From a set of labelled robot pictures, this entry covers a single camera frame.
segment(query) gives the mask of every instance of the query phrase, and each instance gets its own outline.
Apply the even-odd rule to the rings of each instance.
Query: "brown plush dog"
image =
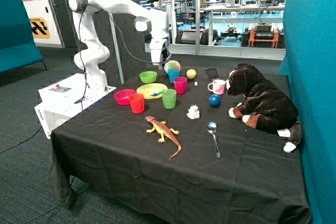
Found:
[[[231,118],[241,118],[246,125],[266,132],[292,127],[283,150],[291,152],[299,145],[302,126],[297,119],[298,109],[258,69],[245,63],[239,64],[230,73],[226,88],[229,95],[245,96],[240,104],[229,110]]]

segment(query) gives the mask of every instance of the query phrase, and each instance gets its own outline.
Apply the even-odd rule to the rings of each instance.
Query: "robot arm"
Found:
[[[162,67],[162,63],[170,59],[168,48],[168,14],[165,10],[154,7],[146,9],[131,0],[69,0],[69,6],[74,12],[74,25],[79,39],[88,49],[75,56],[76,65],[87,70],[88,84],[98,89],[106,88],[105,73],[98,64],[107,60],[109,50],[98,39],[93,24],[92,15],[100,10],[111,14],[131,14],[135,16],[134,27],[143,34],[150,33],[151,62]]]

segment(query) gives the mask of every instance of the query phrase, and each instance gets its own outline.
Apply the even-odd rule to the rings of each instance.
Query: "green cup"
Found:
[[[176,90],[174,89],[167,89],[163,91],[162,93],[162,100],[163,100],[163,106],[166,109],[173,109],[176,105]]]

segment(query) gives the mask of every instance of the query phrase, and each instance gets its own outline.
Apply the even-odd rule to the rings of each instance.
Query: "glass wall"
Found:
[[[286,0],[141,0],[170,14],[170,52],[259,59],[285,56]]]

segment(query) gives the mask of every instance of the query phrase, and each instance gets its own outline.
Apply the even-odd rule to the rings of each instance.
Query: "green bowl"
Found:
[[[156,81],[157,75],[158,73],[154,71],[146,71],[146,72],[142,72],[141,74],[139,74],[140,79],[143,83],[152,83]]]

